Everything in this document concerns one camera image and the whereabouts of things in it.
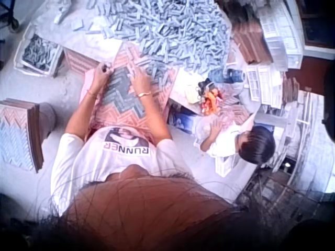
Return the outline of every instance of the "plastic basket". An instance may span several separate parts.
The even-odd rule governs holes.
[[[258,16],[264,32],[265,42],[276,69],[286,72],[288,69],[287,54],[275,15],[270,7],[265,6],[258,10]]]
[[[302,45],[285,4],[280,1],[260,8],[258,16],[276,69],[300,69]]]
[[[252,101],[280,108],[282,105],[283,81],[274,64],[254,64],[247,67],[250,96]]]
[[[15,57],[14,57],[14,68],[28,75],[46,76],[46,77],[54,76],[56,69],[57,69],[58,61],[63,52],[63,48],[60,45],[57,45],[56,52],[53,56],[53,59],[52,59],[52,62],[51,62],[51,65],[48,71],[42,71],[34,67],[33,65],[29,64],[28,62],[22,60],[25,48],[29,45],[30,39],[35,33],[36,33],[36,30],[35,30],[34,25],[29,24],[23,35],[22,41],[20,42],[16,50]]]
[[[261,87],[261,102],[264,105],[271,105],[272,102],[272,84],[270,66],[264,65],[258,67],[258,76]]]
[[[251,100],[261,101],[261,90],[256,65],[249,65],[247,67],[247,77],[249,82]]]

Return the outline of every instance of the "white t-shirt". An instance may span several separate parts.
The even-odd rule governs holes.
[[[235,122],[225,131],[221,131],[215,142],[210,146],[208,153],[211,157],[228,157],[236,154],[235,138],[240,134],[240,126],[236,125]],[[195,146],[200,147],[202,142],[209,136],[210,125],[208,129],[204,128],[202,135],[196,135],[197,139],[194,142]]]
[[[86,144],[76,135],[64,134],[51,174],[51,195],[58,213],[68,208],[84,185],[104,182],[131,164],[155,176],[192,175],[172,140],[162,140],[155,147],[130,127],[102,128]]]

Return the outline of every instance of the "child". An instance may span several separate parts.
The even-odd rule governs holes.
[[[212,157],[226,157],[239,153],[242,159],[261,165],[274,154],[276,144],[272,133],[265,127],[256,126],[251,131],[239,133],[235,123],[222,132],[222,125],[215,120],[209,136],[201,143],[200,149]]]

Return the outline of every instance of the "gold bangle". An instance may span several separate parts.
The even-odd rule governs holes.
[[[148,92],[148,93],[140,93],[139,95],[137,95],[139,98],[141,97],[144,97],[144,96],[147,96],[147,95],[150,95],[151,94],[151,91]]]

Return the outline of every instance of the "woman's arm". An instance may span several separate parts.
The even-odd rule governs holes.
[[[210,126],[209,136],[201,143],[200,149],[203,152],[207,152],[210,149],[210,146],[216,141],[216,138],[220,134],[222,129],[222,123],[218,120],[215,120]]]
[[[131,80],[134,91],[137,95],[150,93],[150,78],[139,68],[135,68],[135,77]],[[161,140],[172,139],[166,122],[150,94],[139,98],[144,106],[147,116],[147,125],[157,145]]]
[[[86,93],[84,99],[79,104],[78,109],[70,118],[70,121],[66,126],[65,133],[74,134],[82,140],[85,139],[96,97],[100,90],[107,84],[109,76],[112,72],[113,69],[104,63],[98,65],[94,71],[92,85]]]

